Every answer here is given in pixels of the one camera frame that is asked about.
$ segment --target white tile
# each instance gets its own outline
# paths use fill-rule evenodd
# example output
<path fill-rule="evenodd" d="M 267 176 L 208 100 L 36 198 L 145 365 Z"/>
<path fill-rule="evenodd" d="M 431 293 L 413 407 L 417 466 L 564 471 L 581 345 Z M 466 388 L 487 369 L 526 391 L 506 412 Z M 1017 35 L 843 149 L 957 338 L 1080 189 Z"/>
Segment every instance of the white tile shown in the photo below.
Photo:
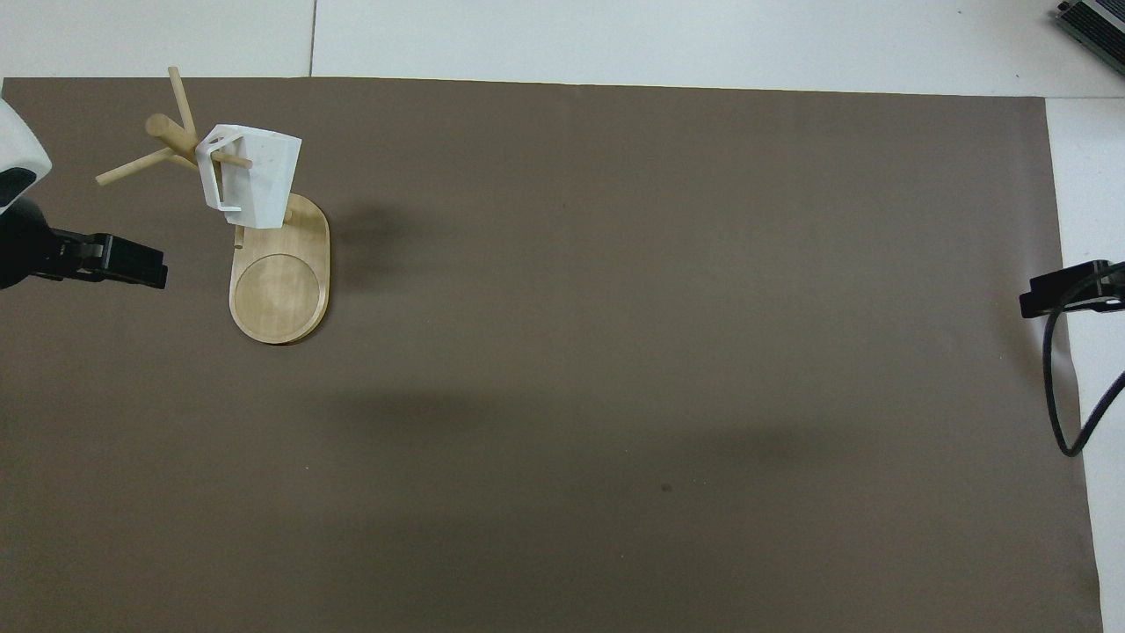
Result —
<path fill-rule="evenodd" d="M 0 76 L 308 74 L 313 0 L 4 2 Z"/>
<path fill-rule="evenodd" d="M 1064 263 L 1125 261 L 1125 99 L 1048 99 Z M 1125 313 L 1069 316 L 1082 419 L 1125 371 Z M 1046 416 L 1041 422 L 1047 425 Z M 1125 398 L 1082 452 L 1107 633 L 1125 632 Z"/>
<path fill-rule="evenodd" d="M 1125 96 L 1053 1 L 318 0 L 313 73 Z"/>

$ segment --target wooden base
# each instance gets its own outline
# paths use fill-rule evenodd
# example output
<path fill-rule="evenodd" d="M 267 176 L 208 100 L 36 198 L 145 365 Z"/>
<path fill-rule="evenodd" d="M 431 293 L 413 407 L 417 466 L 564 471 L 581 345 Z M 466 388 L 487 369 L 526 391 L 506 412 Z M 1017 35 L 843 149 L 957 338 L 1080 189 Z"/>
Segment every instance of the wooden base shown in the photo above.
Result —
<path fill-rule="evenodd" d="M 328 307 L 331 242 L 321 208 L 289 195 L 280 228 L 235 227 L 231 316 L 245 335 L 270 345 L 296 343 Z"/>

